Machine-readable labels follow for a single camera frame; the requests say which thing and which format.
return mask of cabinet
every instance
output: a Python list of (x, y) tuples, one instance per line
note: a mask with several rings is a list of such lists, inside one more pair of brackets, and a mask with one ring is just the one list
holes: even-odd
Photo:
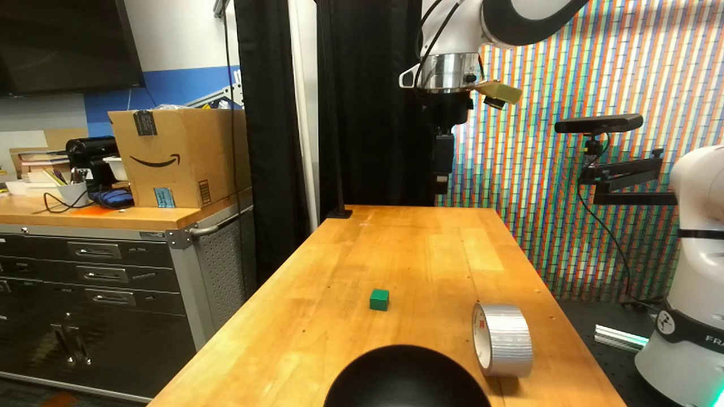
[(149, 400), (253, 292), (253, 224), (0, 226), (0, 378)]

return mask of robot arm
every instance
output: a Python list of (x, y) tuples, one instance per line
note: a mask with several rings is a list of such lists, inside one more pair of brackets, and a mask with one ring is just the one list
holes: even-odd
[(400, 88), (428, 97), (434, 140), (437, 192), (446, 192), (453, 167), (455, 124), (473, 109), (471, 90), (500, 109), (518, 102), (520, 90), (484, 81), (480, 45), (532, 45), (559, 32), (586, 0), (423, 0), (421, 61), (398, 77)]

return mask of patterned wall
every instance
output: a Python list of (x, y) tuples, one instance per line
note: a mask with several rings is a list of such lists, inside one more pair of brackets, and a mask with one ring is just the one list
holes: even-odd
[[(561, 118), (640, 113), (645, 127), (611, 133), (602, 161), (665, 149), (667, 190), (686, 151), (724, 140), (724, 0), (591, 0), (554, 38), (484, 47), (486, 77), (520, 86), (505, 111), (480, 106), (457, 129), (450, 192), (439, 206), (495, 208), (559, 298), (620, 298), (624, 260), (577, 201), (584, 138), (554, 133)], [(676, 267), (676, 210), (595, 206), (620, 240), (631, 294), (665, 294)]]

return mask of silver tape roll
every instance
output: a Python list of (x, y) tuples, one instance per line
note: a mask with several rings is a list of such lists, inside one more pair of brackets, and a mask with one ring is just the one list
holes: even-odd
[(475, 305), (473, 344), (486, 375), (527, 375), (534, 346), (516, 305)]

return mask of cardboard box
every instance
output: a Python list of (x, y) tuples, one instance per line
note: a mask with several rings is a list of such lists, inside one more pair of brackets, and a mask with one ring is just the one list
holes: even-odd
[(109, 118), (136, 206), (204, 208), (251, 192), (242, 111), (111, 111)]

